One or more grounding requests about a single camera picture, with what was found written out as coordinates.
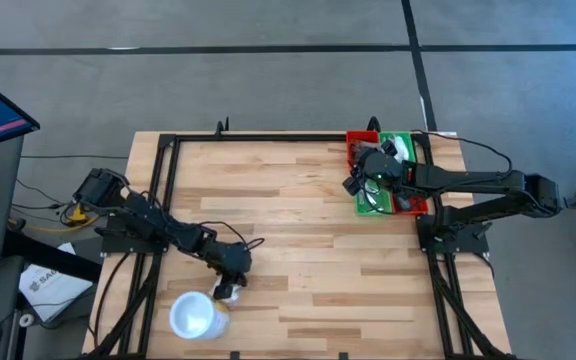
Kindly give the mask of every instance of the wooden tabletop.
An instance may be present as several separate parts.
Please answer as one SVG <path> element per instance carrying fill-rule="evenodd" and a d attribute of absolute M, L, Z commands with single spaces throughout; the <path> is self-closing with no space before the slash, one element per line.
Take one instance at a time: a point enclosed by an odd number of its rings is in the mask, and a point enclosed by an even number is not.
<path fill-rule="evenodd" d="M 148 188 L 159 134 L 135 135 L 126 169 L 134 190 Z M 436 165 L 464 169 L 459 143 L 431 141 Z M 443 358 L 414 218 L 357 216 L 341 185 L 347 176 L 343 142 L 183 143 L 171 214 L 184 222 L 226 221 L 249 240 L 266 242 L 252 252 L 249 285 L 231 309 L 230 329 L 215 340 L 182 340 L 168 324 L 175 299 L 190 290 L 208 291 L 215 274 L 177 251 L 164 255 L 148 358 L 224 358 L 230 351 L 243 358 L 336 358 L 339 352 L 351 358 Z M 162 176 L 160 199 L 164 181 Z M 444 203 L 467 206 L 472 197 L 446 194 Z M 236 241 L 224 227 L 215 228 L 220 241 Z M 105 259 L 99 289 L 120 257 Z M 100 339 L 125 309 L 134 258 L 111 284 Z M 457 267 L 467 310 L 493 344 L 509 352 L 490 270 L 471 255 L 459 255 Z M 451 310 L 449 317 L 459 351 Z M 141 313 L 136 319 L 141 323 Z M 137 324 L 133 351 L 139 331 Z M 93 347 L 88 334 L 84 351 Z"/>

